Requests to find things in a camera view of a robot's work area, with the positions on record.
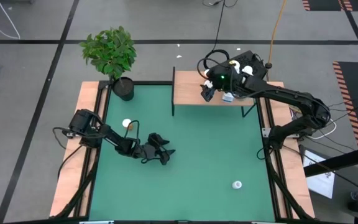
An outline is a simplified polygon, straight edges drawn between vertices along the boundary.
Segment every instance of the black pole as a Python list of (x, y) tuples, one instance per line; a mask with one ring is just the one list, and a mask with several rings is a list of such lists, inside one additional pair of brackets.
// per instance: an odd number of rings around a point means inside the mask
[(349, 167), (358, 164), (358, 150), (343, 154), (341, 156), (332, 157), (325, 161), (319, 162), (319, 164), (312, 164), (304, 169), (306, 177), (311, 177), (318, 174), (327, 172), (327, 169), (323, 166), (331, 169), (338, 170), (341, 168)]

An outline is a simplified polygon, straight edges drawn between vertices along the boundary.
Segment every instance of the black plant pot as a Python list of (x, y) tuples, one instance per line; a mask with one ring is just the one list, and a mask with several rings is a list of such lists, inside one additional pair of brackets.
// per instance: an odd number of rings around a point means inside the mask
[(135, 93), (134, 82), (128, 77), (121, 77), (112, 84), (112, 91), (124, 101), (133, 99)]

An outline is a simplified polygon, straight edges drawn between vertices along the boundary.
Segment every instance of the wooden table frame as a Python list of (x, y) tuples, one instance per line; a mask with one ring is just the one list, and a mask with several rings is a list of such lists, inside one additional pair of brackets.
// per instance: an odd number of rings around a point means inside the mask
[[(137, 85), (172, 85), (173, 82), (149, 81), (149, 82), (135, 82)], [(282, 82), (270, 82), (271, 85), (282, 86)], [(88, 109), (97, 111), (102, 119), (108, 109), (109, 96), (111, 94), (110, 87), (107, 87), (108, 82), (83, 82), (78, 97), (76, 110)], [(268, 128), (272, 122), (276, 125), (284, 125), (291, 121), (290, 109), (287, 104), (260, 99), (256, 102), (256, 108), (260, 117), (261, 128)], [(69, 139), (67, 143), (67, 150), (64, 158), (69, 156), (74, 149), (78, 147), (80, 139)], [(296, 139), (286, 139), (284, 145), (292, 149), (299, 150)], [(58, 214), (65, 205), (70, 201), (74, 193), (78, 190), (81, 183), (84, 181), (86, 175), (93, 166), (94, 158), (98, 157), (100, 149), (87, 149), (86, 151), (78, 151), (63, 167), (60, 178), (58, 180), (55, 197), (53, 200), (50, 216)], [(270, 156), (275, 170), (280, 173), (282, 169), (285, 174), (285, 183), (288, 190), (305, 210), (305, 212), (314, 216), (313, 206), (311, 204), (310, 194), (306, 183), (305, 173), (303, 172), (303, 164), (299, 154), (283, 148), (278, 154)], [(70, 213), (70, 217), (83, 217), (89, 214), (90, 201), (93, 191), (93, 181), (87, 186), (82, 198), (76, 204), (75, 209)], [(285, 200), (278, 187), (270, 182), (272, 191), (273, 204), (277, 203), (275, 208), (276, 220), (279, 218), (292, 218), (291, 213), (286, 210)]]

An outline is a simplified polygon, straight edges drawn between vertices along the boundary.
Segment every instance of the green table surface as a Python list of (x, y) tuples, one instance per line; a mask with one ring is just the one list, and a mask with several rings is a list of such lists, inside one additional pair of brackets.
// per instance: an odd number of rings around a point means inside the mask
[[(117, 133), (125, 133), (123, 119), (137, 119), (141, 143), (156, 132), (177, 151), (165, 166), (141, 164), (104, 141), (89, 219), (273, 222), (265, 161), (256, 158), (256, 108), (242, 118), (236, 106), (176, 105), (173, 117), (171, 92), (170, 85), (136, 85), (131, 101), (111, 94), (106, 123)], [(231, 187), (235, 180), (241, 189)]]

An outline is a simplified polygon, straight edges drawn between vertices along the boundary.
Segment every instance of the white cable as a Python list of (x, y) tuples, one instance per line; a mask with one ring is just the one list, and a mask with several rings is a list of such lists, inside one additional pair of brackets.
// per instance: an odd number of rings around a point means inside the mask
[(318, 137), (311, 137), (311, 136), (307, 136), (307, 137), (310, 138), (310, 139), (317, 140), (317, 139), (321, 139), (321, 138), (323, 138), (323, 137), (325, 137), (325, 136), (327, 136), (327, 135), (333, 133), (333, 132), (336, 130), (336, 123), (335, 123), (332, 119), (330, 119), (330, 120), (331, 120), (331, 121), (334, 123), (334, 125), (335, 125), (334, 129), (332, 129), (330, 132), (328, 132), (327, 134), (323, 134), (322, 136), (318, 136)]
[(12, 39), (21, 39), (21, 37), (20, 37), (20, 34), (19, 34), (19, 32), (17, 31), (17, 29), (16, 29), (16, 26), (13, 24), (13, 22), (12, 22), (12, 20), (11, 20), (11, 18), (8, 16), (8, 14), (6, 13), (6, 11), (5, 11), (5, 9), (3, 8), (3, 6), (2, 6), (2, 4), (0, 3), (0, 7), (1, 7), (1, 9), (4, 11), (4, 13), (5, 13), (5, 15), (6, 15), (6, 17), (9, 19), (9, 21), (11, 22), (11, 24), (12, 24), (12, 26), (13, 26), (13, 29), (15, 29), (15, 31), (16, 31), (16, 34), (17, 34), (17, 37), (12, 37), (12, 36), (10, 36), (10, 35), (7, 35), (7, 34), (5, 34), (2, 30), (0, 30), (0, 33), (2, 33), (4, 36), (6, 36), (6, 37), (8, 37), (8, 38), (12, 38)]

